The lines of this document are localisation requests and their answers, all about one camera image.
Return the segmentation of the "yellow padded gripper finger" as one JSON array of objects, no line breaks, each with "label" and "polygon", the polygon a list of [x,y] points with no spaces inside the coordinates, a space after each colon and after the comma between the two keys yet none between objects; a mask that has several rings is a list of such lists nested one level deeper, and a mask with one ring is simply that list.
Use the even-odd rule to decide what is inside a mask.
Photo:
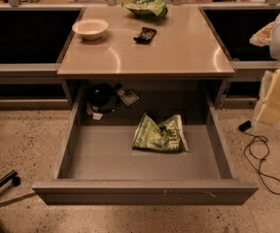
[{"label": "yellow padded gripper finger", "polygon": [[274,22],[270,22],[262,29],[260,29],[257,33],[255,33],[250,38],[249,43],[257,47],[270,46],[272,42],[271,32],[272,32],[273,24]]},{"label": "yellow padded gripper finger", "polygon": [[280,69],[264,73],[254,119],[264,125],[274,125],[280,120]]}]

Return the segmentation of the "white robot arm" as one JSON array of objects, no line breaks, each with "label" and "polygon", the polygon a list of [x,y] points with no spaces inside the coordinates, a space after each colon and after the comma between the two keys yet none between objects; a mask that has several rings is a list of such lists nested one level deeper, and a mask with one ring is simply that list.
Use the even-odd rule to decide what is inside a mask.
[{"label": "white robot arm", "polygon": [[[269,46],[272,58],[280,62],[280,14],[260,29],[249,40],[258,47]],[[255,121],[274,125],[280,120],[280,68],[275,72],[266,72],[262,78],[260,101],[255,109]]]}]

